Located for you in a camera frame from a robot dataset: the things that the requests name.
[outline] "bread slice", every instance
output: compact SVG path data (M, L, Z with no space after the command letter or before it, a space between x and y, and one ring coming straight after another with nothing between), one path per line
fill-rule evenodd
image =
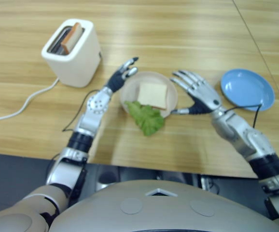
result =
M160 109L167 108L167 85L141 82L138 101L142 105L151 105Z
M77 41L80 39L83 33L83 28L80 23L75 23L72 27L71 31L67 34L67 36L61 42L61 46L66 54L69 54L73 47L76 45Z

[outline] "power cord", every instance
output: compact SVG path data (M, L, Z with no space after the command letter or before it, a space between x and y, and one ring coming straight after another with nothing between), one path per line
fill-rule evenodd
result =
M24 111L24 109L27 107L27 105L29 104L29 102L31 101L32 98L34 98L35 96L37 96L38 94L41 94L41 93L44 93L46 91L49 91L51 90L57 83L58 83L59 79L57 78L51 86L47 87L47 88L44 88L44 89L41 89L39 91L36 91L35 93L31 94L25 101L24 105L22 106L22 108L20 108L17 112L13 113L13 114L10 114L10 115L6 115L6 116L2 116L0 117L0 120L4 120L4 119L7 119L7 118L11 118L11 117L14 117L16 115L19 115L21 112Z
M78 114L80 113L83 105L84 105L84 102L86 101L87 97L93 93L93 92L97 92L99 91L98 89L94 89L94 90L91 90L89 93L86 94L86 96L84 97L83 101L82 101L82 104L80 106L80 108L78 109L77 113L75 114L74 118L71 120L71 122L64 128L62 129L62 132L65 132L65 131L73 131L73 129L68 129L68 127L74 122L74 120L77 118Z
M257 110L254 116L254 120L253 120L253 128L255 128L255 123L256 123L256 119L257 119L257 115L259 114L260 108L262 107L262 104L258 104L258 105L244 105L244 106L235 106L231 109L226 110L224 113L226 114L227 112L229 112L230 110L234 110L234 109L241 109L241 108L246 108L246 107L256 107L257 106Z

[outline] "white bread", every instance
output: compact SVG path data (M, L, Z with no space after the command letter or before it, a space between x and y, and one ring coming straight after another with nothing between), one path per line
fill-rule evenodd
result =
M167 108L167 85L141 82L138 101L142 105L151 105L160 109Z

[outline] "wood grain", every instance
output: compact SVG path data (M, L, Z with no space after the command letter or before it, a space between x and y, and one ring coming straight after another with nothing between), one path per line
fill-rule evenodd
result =
M85 94L100 88L125 60L139 56L140 71L170 77L177 69L201 74L220 92L229 69L245 68L272 85L276 102L259 114L257 128L279 155L279 88L229 0L0 0L0 116L19 109L26 97L55 76L40 52L68 18L94 22L104 59L85 88L60 83L35 98L20 115L0 121L0 153L50 159L69 139L61 129ZM277 59L273 54L272 63ZM179 107L192 104L178 89ZM223 98L226 107L232 105ZM237 111L252 123L254 113ZM169 116L147 138L127 115L116 94L103 120L89 162L213 175L255 177L249 165L222 140L209 116Z
M235 0L279 89L279 0Z

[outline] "white cable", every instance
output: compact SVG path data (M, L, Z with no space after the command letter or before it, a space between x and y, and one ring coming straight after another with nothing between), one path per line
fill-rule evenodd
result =
M44 92L46 92L46 91L51 90L51 89L58 83L58 81L59 81L59 79L57 78L57 79L52 83L51 86L49 86L49 87L47 87L47 88L44 88L44 89L41 89L41 90L36 91L35 93L31 94L31 95L26 99L24 105L22 106L22 108L20 108L19 111L15 112L15 113L13 113L13 114L10 114L10 115L2 116L2 117L0 117L0 120L4 120L4 119L7 119L7 118L14 117L14 116L20 114L21 112L23 112L24 109L27 107L28 103L30 102L30 100L31 100L33 97L37 96L37 95L40 94L40 93L44 93Z

